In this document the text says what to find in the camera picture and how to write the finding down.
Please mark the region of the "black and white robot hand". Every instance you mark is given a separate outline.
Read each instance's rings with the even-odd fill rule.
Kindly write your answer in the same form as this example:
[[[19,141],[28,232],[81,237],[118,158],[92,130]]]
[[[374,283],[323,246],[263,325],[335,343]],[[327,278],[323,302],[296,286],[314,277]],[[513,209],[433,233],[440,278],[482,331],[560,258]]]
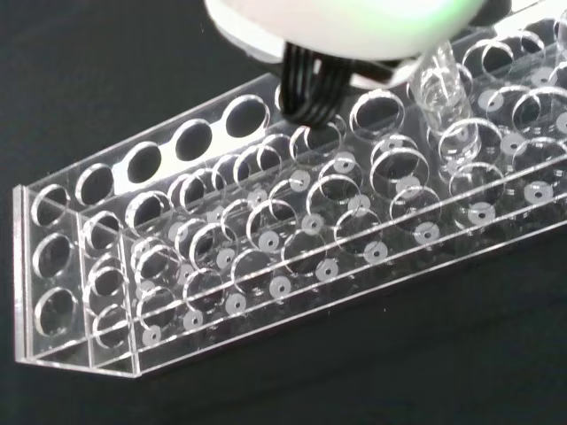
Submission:
[[[284,118],[325,126],[352,90],[411,80],[481,1],[206,1],[218,32],[274,68]]]

